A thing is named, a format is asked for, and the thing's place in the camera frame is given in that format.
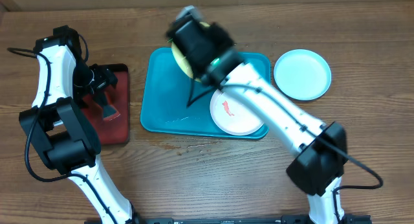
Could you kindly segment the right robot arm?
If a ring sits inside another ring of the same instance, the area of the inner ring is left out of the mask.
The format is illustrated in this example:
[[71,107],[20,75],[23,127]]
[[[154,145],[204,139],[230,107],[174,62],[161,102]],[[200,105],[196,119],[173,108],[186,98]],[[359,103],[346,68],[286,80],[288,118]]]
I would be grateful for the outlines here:
[[308,195],[309,219],[342,223],[338,191],[347,162],[344,128],[325,124],[282,95],[238,53],[227,31],[203,23],[194,6],[181,11],[166,36],[195,79],[247,107],[294,156],[287,174]]

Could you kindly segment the red green sponge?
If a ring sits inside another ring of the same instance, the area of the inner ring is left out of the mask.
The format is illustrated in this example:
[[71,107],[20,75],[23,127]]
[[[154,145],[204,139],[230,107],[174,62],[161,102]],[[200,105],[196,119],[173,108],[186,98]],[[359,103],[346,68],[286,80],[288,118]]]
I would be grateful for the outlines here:
[[102,108],[102,117],[104,121],[111,121],[120,116],[120,112],[112,104],[106,104]]

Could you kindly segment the white pink plate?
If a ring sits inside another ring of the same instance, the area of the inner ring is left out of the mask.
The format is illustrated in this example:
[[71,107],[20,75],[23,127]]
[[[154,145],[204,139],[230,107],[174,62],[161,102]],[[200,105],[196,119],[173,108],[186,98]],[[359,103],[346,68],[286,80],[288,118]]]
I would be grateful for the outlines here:
[[249,135],[263,126],[251,110],[220,90],[210,100],[210,115],[216,126],[230,135]]

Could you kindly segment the yellow-green plate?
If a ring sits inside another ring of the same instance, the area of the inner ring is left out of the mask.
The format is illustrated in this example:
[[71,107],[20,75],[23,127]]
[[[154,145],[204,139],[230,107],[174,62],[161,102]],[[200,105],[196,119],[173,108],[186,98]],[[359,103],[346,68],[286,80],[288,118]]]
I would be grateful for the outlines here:
[[179,25],[171,24],[166,32],[177,65],[186,76],[199,83],[201,83],[201,79],[194,76],[190,62],[186,57],[195,49],[197,42],[202,41],[202,30],[209,26],[206,22],[196,23],[195,20],[191,20],[181,25],[182,28],[179,28]]

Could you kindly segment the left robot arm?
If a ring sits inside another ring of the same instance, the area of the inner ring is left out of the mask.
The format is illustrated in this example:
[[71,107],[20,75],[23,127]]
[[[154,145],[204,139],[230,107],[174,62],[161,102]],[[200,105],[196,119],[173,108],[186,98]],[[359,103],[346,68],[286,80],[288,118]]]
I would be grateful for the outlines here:
[[39,62],[30,109],[19,114],[27,139],[42,163],[85,194],[100,223],[140,223],[134,206],[104,168],[104,145],[129,140],[129,73],[125,64],[89,65],[85,39],[64,25],[15,54]]

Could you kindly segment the light blue plate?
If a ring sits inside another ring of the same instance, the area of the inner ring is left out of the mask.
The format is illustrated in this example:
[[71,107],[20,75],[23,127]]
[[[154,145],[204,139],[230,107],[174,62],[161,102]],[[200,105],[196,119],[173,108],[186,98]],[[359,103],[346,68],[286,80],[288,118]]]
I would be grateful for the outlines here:
[[284,95],[295,100],[311,101],[329,90],[332,72],[319,54],[311,50],[294,49],[277,60],[274,80]]

